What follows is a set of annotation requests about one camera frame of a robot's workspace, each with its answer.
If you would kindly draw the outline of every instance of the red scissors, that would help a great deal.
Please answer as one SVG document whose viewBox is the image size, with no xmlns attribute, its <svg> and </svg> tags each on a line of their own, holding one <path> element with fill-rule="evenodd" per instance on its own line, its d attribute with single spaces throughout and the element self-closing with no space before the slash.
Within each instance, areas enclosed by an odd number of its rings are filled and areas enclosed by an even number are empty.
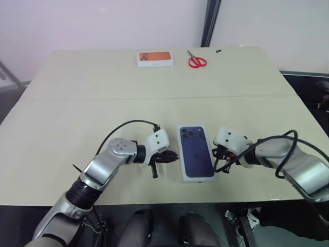
<svg viewBox="0 0 329 247">
<path fill-rule="evenodd" d="M 189 50 L 187 51 L 187 53 L 190 55 L 190 59 L 189 59 L 189 66 L 192 68 L 200 68 L 200 67 L 204 67 L 207 65 L 207 61 L 203 58 L 199 58 L 194 56 Z"/>
</svg>

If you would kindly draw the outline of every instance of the phone box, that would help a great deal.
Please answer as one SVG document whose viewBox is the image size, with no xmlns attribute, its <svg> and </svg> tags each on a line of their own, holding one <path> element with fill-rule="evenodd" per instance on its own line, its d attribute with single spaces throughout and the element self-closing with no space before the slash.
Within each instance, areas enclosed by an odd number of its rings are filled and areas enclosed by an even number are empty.
<svg viewBox="0 0 329 247">
<path fill-rule="evenodd" d="M 205 125 L 177 126 L 177 140 L 184 182 L 218 180 L 217 173 L 213 171 L 214 157 Z"/>
</svg>

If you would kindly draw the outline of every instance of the robotic arm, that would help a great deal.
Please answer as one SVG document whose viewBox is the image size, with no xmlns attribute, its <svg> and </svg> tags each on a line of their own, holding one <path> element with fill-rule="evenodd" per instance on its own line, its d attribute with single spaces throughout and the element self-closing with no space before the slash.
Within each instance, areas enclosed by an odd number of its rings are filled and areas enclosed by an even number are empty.
<svg viewBox="0 0 329 247">
<path fill-rule="evenodd" d="M 92 159 L 72 187 L 42 219 L 34 232 L 33 241 L 27 246 L 69 245 L 120 166 L 131 163 L 147 166 L 155 154 L 168 146 L 165 130 L 156 131 L 142 145 L 122 138 L 110 140 L 104 152 Z"/>
<path fill-rule="evenodd" d="M 217 148 L 212 150 L 217 158 L 215 171 L 229 173 L 234 163 L 245 168 L 252 168 L 255 165 L 274 168 L 276 176 L 285 178 L 305 200 L 312 204 L 324 223 L 329 225 L 329 166 L 318 157 L 301 151 L 296 143 L 299 141 L 310 146 L 328 162 L 329 157 L 314 145 L 297 139 L 296 132 L 295 138 L 286 134 L 264 138 L 254 144 L 245 136 L 222 127 L 214 140 Z M 226 164 L 219 169 L 216 168 L 218 160 L 226 161 Z"/>
</svg>

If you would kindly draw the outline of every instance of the beige table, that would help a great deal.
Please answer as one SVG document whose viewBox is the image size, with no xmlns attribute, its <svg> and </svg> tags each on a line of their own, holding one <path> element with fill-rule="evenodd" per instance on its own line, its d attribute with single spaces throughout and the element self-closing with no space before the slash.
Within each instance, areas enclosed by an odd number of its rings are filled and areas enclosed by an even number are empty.
<svg viewBox="0 0 329 247">
<path fill-rule="evenodd" d="M 296 129 L 328 152 L 328 137 L 261 49 L 192 51 L 209 66 L 187 67 L 185 50 L 174 50 L 175 65 L 161 68 L 137 68 L 135 51 L 55 52 L 0 126 L 0 204 L 52 205 L 79 175 L 71 165 L 84 168 L 104 136 L 131 119 L 159 123 L 175 151 L 178 124 L 205 124 L 211 139 L 220 126 L 252 140 Z M 116 136 L 143 141 L 151 132 L 137 123 Z M 158 164 L 157 179 L 132 164 L 97 204 L 301 198 L 274 172 L 233 166 L 216 182 L 184 184 L 179 162 Z"/>
</svg>

